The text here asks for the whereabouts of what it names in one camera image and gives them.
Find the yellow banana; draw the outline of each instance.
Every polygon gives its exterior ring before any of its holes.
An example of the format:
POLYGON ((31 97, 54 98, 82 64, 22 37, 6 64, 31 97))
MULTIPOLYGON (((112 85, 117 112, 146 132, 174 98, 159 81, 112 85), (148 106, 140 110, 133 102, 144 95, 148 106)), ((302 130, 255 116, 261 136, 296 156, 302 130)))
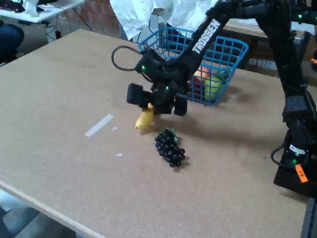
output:
POLYGON ((143 130, 150 125, 154 117, 154 107, 151 103, 148 104, 148 108, 143 110, 137 121, 135 122, 135 128, 143 130))

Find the wire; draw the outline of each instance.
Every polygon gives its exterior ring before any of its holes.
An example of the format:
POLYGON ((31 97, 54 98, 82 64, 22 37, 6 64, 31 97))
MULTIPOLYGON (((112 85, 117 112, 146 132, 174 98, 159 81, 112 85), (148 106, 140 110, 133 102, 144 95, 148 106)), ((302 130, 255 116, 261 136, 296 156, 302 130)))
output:
POLYGON ((146 81, 153 83, 152 80, 149 77, 147 77, 143 72, 141 72, 141 75, 145 78, 146 81))
POLYGON ((83 21, 83 23, 92 31, 94 32, 91 27, 87 24, 87 22, 81 17, 81 15, 73 8, 74 12, 77 14, 77 16, 83 21))
POLYGON ((140 33, 139 33, 139 36, 138 36, 138 38, 137 38, 136 43, 139 43, 139 38, 140 38, 141 32, 142 32, 142 31, 140 31, 140 33))
POLYGON ((113 51, 112 51, 112 54, 111 54, 111 61, 112 61, 112 64, 114 65, 114 67, 116 67, 117 69, 120 69, 120 70, 123 70, 123 71, 134 71, 135 68, 122 68, 120 66, 118 66, 115 62, 114 62, 114 54, 116 53, 117 50, 119 49, 128 49, 128 50, 131 50, 133 51, 134 53, 137 53, 137 54, 142 54, 141 52, 137 51, 136 49, 130 47, 130 46, 118 46, 117 48, 115 48, 113 51))
POLYGON ((282 143, 279 147, 277 147, 275 150, 273 150, 272 153, 271 153, 271 160, 272 160, 274 163, 276 163, 278 166, 282 166, 283 164, 282 164, 281 162, 276 161, 276 160, 274 159, 274 155, 275 155, 275 153, 276 153, 277 151, 279 151, 280 149, 282 149, 282 148, 284 147, 284 145, 285 145, 285 141, 283 141, 283 143, 282 143))
POLYGON ((151 25, 151 17, 150 17, 150 20, 149 20, 149 30, 153 34, 153 31, 150 29, 150 25, 151 25))
POLYGON ((46 24, 46 27, 44 27, 44 28, 51 28, 51 27, 53 27, 53 30, 51 30, 50 32, 46 32, 46 35, 47 35, 48 37, 50 37, 52 40, 57 40, 56 38, 51 37, 49 34, 52 33, 53 31, 56 31, 56 30, 57 30, 58 21, 59 21, 59 18, 58 18, 58 15, 57 15, 57 16, 56 16, 56 23, 55 23, 55 25, 49 26, 48 24, 46 24))
POLYGON ((69 20, 69 15, 68 15, 68 12, 64 8, 58 7, 58 6, 46 7, 46 6, 42 6, 42 5, 41 5, 41 8, 48 8, 48 9, 49 8, 59 8, 59 9, 63 9, 63 11, 66 13, 66 17, 67 17, 67 20, 68 20, 69 32, 72 32, 71 25, 70 25, 70 20, 69 20))
MULTIPOLYGON (((294 169, 293 167, 286 166, 285 164, 283 164, 283 163, 281 163, 281 162, 278 162, 278 161, 276 161, 276 160, 274 159, 275 153, 276 153, 277 151, 279 151, 280 149, 282 149, 284 146, 285 146, 285 140, 283 141, 283 143, 282 143, 279 147, 277 147, 275 150, 272 151, 272 153, 271 153, 271 160, 272 160, 275 164, 277 164, 278 166, 283 166, 283 167, 286 167, 286 168, 288 168, 288 169, 294 169)), ((309 157, 310 157, 310 156, 309 156, 309 153, 308 153, 308 151, 306 151, 304 161, 303 161, 302 163, 300 163, 299 165, 300 165, 300 166, 304 166, 305 164, 307 164, 307 163, 308 163, 308 160, 309 160, 309 157)))

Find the blue plastic basket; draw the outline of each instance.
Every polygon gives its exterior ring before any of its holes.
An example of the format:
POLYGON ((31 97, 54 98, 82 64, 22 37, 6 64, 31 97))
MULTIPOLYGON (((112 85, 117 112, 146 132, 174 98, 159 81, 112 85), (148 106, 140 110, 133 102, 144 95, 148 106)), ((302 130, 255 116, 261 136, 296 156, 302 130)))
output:
MULTIPOLYGON (((165 60, 178 57, 193 40, 193 31, 182 28, 161 28, 139 44, 139 48, 152 48, 165 60)), ((249 46, 239 40, 217 36, 207 50, 201 67, 189 79, 189 91, 184 96, 205 105, 215 105, 225 92, 234 71, 249 46)))

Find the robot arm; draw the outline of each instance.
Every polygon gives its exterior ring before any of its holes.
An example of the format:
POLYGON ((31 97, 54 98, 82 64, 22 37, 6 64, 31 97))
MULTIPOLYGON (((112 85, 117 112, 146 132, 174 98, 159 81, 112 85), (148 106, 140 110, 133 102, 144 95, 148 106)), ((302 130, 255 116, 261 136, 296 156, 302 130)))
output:
POLYGON ((293 46, 295 34, 290 31, 291 20, 316 22, 316 14, 311 14, 309 10, 302 2, 286 0, 218 0, 215 6, 206 12, 204 22, 193 34, 190 45, 179 57, 165 61, 152 49, 145 49, 142 52, 143 56, 135 70, 153 84, 152 92, 141 89, 140 93, 136 94, 133 88, 135 85, 130 85, 127 102, 139 105, 141 108, 147 108, 148 103, 151 103, 155 113, 170 114, 176 102, 175 96, 187 93, 187 81, 199 68, 207 49, 228 20, 255 18, 273 49, 285 93, 282 115, 289 129, 282 145, 271 156, 279 165, 274 183, 317 197, 317 182, 311 182, 309 185, 300 183, 295 172, 296 165, 303 167, 306 172, 310 170, 309 163, 312 154, 315 154, 317 140, 316 106, 307 92, 300 62, 293 46), (284 149, 281 162, 273 158, 274 153, 279 149, 284 149))

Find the table edge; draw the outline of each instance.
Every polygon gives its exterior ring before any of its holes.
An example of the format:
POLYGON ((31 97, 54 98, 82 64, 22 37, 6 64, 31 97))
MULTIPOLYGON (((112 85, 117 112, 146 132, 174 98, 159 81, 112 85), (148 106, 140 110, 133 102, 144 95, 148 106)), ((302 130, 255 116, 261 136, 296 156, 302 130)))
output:
POLYGON ((36 210, 40 211, 41 213, 47 215, 48 217, 58 221, 59 223, 63 224, 64 226, 72 229, 73 231, 83 235, 86 238, 105 238, 102 235, 96 233, 95 231, 81 225, 80 223, 74 221, 73 219, 65 216, 64 214, 56 211, 55 209, 45 205, 44 203, 36 200, 33 197, 28 196, 22 191, 14 188, 13 186, 3 182, 0 180, 0 189, 6 191, 7 193, 11 194, 12 196, 26 202, 31 207, 35 208, 36 210))

